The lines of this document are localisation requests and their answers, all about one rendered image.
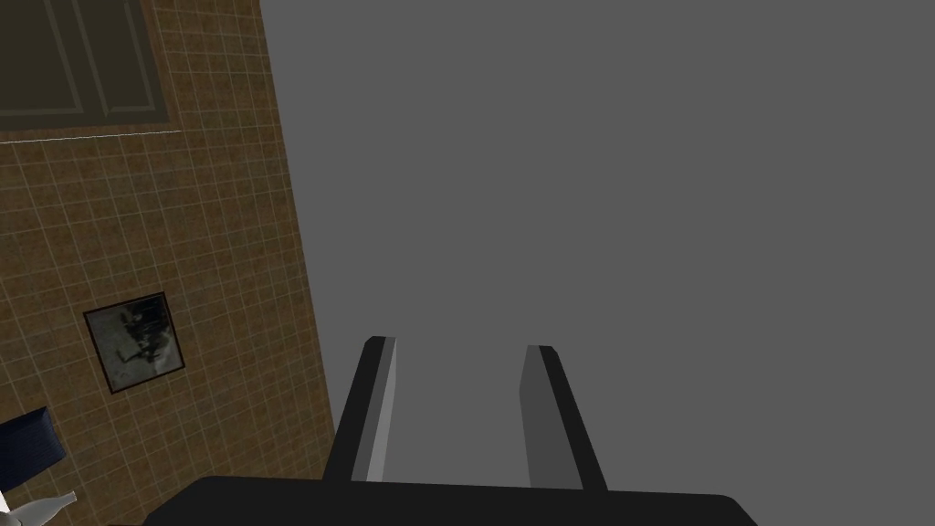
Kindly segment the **dark framed wall picture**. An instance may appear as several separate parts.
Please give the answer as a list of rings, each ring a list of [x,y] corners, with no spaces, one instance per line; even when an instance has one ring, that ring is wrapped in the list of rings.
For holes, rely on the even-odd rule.
[[[113,395],[185,368],[163,291],[82,313]]]

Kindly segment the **white bottle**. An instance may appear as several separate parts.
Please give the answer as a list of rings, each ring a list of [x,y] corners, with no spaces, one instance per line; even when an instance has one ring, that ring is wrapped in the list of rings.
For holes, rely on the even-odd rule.
[[[68,505],[77,501],[74,491],[30,501],[14,510],[0,510],[0,526],[45,526]]]

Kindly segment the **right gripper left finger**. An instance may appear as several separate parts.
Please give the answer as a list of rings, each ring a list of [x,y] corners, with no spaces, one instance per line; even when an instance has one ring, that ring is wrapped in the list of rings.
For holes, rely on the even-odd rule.
[[[396,387],[396,339],[373,336],[361,351],[322,479],[382,482]]]

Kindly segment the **dark blue chair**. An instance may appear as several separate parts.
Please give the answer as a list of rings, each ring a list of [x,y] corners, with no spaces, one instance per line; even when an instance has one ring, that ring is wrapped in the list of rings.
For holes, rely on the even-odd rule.
[[[45,406],[0,424],[0,492],[22,486],[66,456]]]

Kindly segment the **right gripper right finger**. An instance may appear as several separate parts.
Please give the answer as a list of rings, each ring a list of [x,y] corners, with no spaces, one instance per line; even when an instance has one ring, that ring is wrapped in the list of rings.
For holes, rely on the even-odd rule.
[[[530,485],[537,489],[607,490],[554,347],[530,345],[525,349],[519,399]]]

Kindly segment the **dark panelled window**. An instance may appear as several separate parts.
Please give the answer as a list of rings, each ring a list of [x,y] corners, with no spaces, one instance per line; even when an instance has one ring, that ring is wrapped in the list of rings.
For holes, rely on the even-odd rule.
[[[0,141],[166,127],[154,0],[0,0]]]

